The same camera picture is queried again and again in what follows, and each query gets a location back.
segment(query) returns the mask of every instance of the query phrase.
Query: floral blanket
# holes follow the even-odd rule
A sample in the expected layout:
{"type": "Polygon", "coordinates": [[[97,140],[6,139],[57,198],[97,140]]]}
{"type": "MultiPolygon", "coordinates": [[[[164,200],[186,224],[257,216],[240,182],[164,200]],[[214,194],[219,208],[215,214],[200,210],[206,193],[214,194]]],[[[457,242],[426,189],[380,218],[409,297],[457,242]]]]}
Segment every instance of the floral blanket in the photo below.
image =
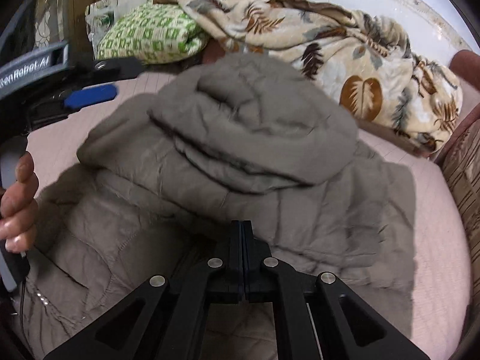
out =
{"type": "Polygon", "coordinates": [[[434,152],[462,104],[457,77],[412,53],[408,34],[371,17],[308,0],[164,0],[179,4],[226,51],[290,63],[358,119],[434,152]]]}

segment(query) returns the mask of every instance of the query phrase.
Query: metal rivet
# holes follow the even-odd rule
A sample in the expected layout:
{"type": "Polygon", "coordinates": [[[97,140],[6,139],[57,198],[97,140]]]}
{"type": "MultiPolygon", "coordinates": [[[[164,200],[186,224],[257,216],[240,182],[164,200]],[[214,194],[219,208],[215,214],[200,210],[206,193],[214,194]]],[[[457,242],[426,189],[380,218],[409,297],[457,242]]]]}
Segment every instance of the metal rivet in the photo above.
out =
{"type": "Polygon", "coordinates": [[[320,279],[327,284],[332,284],[335,282],[335,275],[330,272],[323,272],[320,276],[320,279]]]}
{"type": "Polygon", "coordinates": [[[270,268],[275,268],[278,265],[278,260],[275,257],[267,257],[263,260],[263,263],[270,268]]]}
{"type": "Polygon", "coordinates": [[[107,64],[105,62],[98,62],[95,65],[95,69],[97,69],[99,71],[100,69],[103,69],[105,66],[107,66],[107,64]]]}
{"type": "Polygon", "coordinates": [[[210,268],[220,268],[223,265],[223,261],[218,258],[208,260],[208,266],[210,268]]]}
{"type": "Polygon", "coordinates": [[[163,276],[153,276],[151,279],[150,279],[150,285],[152,287],[162,287],[162,285],[165,284],[165,278],[163,276]]]}

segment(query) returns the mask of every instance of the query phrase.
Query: striped cushion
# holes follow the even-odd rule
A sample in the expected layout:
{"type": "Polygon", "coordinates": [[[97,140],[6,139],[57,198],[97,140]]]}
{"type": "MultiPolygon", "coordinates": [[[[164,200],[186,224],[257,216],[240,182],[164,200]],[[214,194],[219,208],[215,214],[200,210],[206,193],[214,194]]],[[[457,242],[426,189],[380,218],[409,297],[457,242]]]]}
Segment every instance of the striped cushion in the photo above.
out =
{"type": "Polygon", "coordinates": [[[480,311],[480,120],[459,138],[443,174],[462,216],[472,262],[473,304],[480,311]]]}

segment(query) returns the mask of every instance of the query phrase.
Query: human hand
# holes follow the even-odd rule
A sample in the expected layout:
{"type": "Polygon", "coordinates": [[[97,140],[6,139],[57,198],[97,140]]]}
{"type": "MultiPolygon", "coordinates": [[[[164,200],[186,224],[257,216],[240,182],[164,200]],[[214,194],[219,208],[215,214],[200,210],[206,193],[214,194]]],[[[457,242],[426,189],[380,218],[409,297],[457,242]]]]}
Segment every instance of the human hand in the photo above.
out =
{"type": "Polygon", "coordinates": [[[34,173],[32,155],[26,153],[15,168],[17,182],[4,193],[0,214],[0,239],[6,239],[5,248],[13,253],[30,249],[37,235],[35,220],[38,205],[34,199],[38,178],[34,173]]]}

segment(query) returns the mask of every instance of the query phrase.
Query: blanket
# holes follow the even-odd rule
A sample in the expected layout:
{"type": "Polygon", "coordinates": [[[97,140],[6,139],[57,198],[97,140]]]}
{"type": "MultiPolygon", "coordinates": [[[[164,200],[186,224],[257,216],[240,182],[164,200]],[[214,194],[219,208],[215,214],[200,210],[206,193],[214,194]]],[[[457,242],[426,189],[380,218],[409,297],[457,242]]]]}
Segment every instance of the blanket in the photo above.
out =
{"type": "Polygon", "coordinates": [[[388,17],[308,0],[168,1],[225,50],[291,64],[356,118],[391,128],[426,152],[440,149],[455,128],[457,77],[412,53],[408,34],[388,17]]]}
{"type": "MultiPolygon", "coordinates": [[[[357,133],[345,109],[262,55],[193,67],[122,104],[40,196],[24,311],[37,358],[150,276],[212,257],[234,219],[297,270],[339,275],[409,336],[413,179],[357,133]]],[[[206,358],[272,358],[263,307],[229,313],[233,325],[213,309],[206,358]]]]}

